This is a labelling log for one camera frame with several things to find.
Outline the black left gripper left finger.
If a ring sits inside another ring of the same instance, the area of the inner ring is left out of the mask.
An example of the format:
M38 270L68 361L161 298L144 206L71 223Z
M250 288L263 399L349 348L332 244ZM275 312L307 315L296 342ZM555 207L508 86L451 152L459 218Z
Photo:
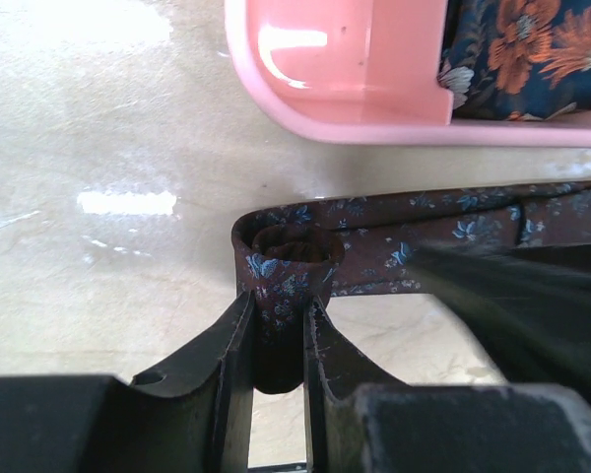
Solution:
M0 472L224 469L228 421L249 423L254 298L125 383L110 374L0 376Z

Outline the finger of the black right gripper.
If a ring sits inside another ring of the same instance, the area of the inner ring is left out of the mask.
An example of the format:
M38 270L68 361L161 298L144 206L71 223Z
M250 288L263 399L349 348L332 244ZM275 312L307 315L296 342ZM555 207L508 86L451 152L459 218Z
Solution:
M561 384L591 397L591 243L424 245L407 268L507 380Z

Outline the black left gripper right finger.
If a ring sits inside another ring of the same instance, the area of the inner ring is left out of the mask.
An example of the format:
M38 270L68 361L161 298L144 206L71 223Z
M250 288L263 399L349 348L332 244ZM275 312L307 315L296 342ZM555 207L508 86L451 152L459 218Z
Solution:
M555 384L412 386L313 299L303 320L311 472L591 472L591 406Z

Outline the maroon blue-flowered tie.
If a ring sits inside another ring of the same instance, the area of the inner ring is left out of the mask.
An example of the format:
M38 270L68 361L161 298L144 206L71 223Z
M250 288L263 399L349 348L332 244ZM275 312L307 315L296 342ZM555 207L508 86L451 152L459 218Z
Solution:
M231 243L237 288L256 300L255 387L279 394L301 385L311 299L420 293L406 264L428 242L591 243L591 181L317 200L240 217Z

